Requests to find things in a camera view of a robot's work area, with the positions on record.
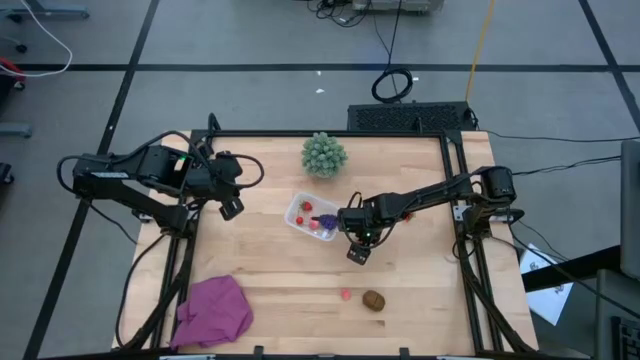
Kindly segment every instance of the clear plastic container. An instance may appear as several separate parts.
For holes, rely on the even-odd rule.
[[[308,201],[311,204],[311,207],[313,208],[311,211],[302,210],[301,205],[305,201]],[[309,227],[309,223],[311,222],[311,218],[314,216],[320,216],[324,214],[337,215],[338,209],[339,207],[324,199],[307,193],[298,193],[293,198],[293,201],[291,201],[291,204],[289,205],[289,209],[287,209],[287,212],[284,214],[284,221],[290,226],[317,239],[320,239],[322,241],[331,241],[336,236],[338,228],[329,231],[323,228],[322,225],[320,225],[317,229],[312,230]],[[296,218],[298,216],[302,216],[304,220],[302,225],[298,225],[296,223]]]

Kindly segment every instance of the toy strawberry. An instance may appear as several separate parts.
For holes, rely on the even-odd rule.
[[[300,203],[300,208],[302,209],[302,211],[311,211],[313,210],[313,206],[311,206],[311,203],[308,201],[303,201]]]

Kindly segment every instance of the wooden tabletop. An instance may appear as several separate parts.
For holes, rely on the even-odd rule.
[[[463,133],[470,171],[493,165],[486,133]],[[258,186],[242,190],[245,210],[224,221],[219,204],[202,212],[191,282],[232,274],[254,311],[254,322],[236,342],[185,352],[252,353],[263,345],[269,354],[412,355],[473,354],[460,266],[451,254],[453,224],[448,204],[418,212],[396,226],[383,246],[373,250],[365,266],[346,258],[349,242],[338,233],[332,242],[312,238],[285,224],[283,216],[298,192],[308,192],[343,207],[354,191],[369,197],[407,192],[445,180],[437,139],[340,138],[349,156],[331,180],[305,175],[301,166],[303,138],[222,137],[216,151],[252,155],[265,167]],[[163,144],[186,150],[177,137]],[[257,167],[241,160],[239,183],[253,181]],[[174,199],[151,192],[163,202]],[[505,225],[492,225],[494,236],[511,241]],[[142,226],[136,256],[158,237],[154,224]],[[138,265],[121,321],[123,340],[131,338],[158,300],[169,240],[163,240]],[[511,326],[537,348],[531,316],[514,250],[500,242],[484,242],[497,306]],[[343,301],[341,288],[353,297]],[[375,290],[386,307],[375,313],[361,296]],[[486,313],[478,302],[485,348],[491,348]],[[163,345],[169,343],[175,306],[167,311]]]

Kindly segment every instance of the purple cloth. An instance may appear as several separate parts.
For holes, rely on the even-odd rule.
[[[242,288],[231,275],[191,285],[189,299],[178,307],[180,325],[171,347],[210,347],[235,341],[253,322]]]

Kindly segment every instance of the green plush toy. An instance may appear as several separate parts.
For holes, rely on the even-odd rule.
[[[302,166],[309,175],[334,177],[347,159],[344,147],[326,133],[314,133],[311,139],[304,142]]]

